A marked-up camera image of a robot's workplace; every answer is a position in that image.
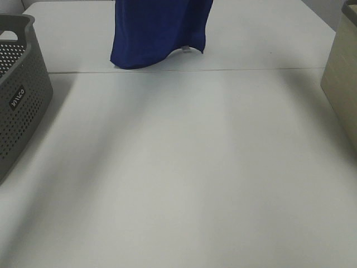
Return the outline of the blue microfibre towel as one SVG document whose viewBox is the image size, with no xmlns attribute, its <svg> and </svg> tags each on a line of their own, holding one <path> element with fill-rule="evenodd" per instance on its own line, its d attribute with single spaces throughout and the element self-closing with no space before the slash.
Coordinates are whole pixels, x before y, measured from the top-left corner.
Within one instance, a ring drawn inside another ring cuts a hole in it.
<svg viewBox="0 0 357 268">
<path fill-rule="evenodd" d="M 192 47 L 204 52 L 212 1 L 116 1 L 110 61 L 131 70 Z"/>
</svg>

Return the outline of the grey perforated plastic basket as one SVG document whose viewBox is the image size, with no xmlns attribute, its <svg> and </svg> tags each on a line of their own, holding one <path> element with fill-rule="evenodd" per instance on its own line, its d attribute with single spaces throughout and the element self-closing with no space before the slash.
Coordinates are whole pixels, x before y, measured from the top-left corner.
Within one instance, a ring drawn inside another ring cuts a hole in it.
<svg viewBox="0 0 357 268">
<path fill-rule="evenodd" d="M 30 15 L 1 15 L 1 181 L 27 146 L 53 96 Z"/>
</svg>

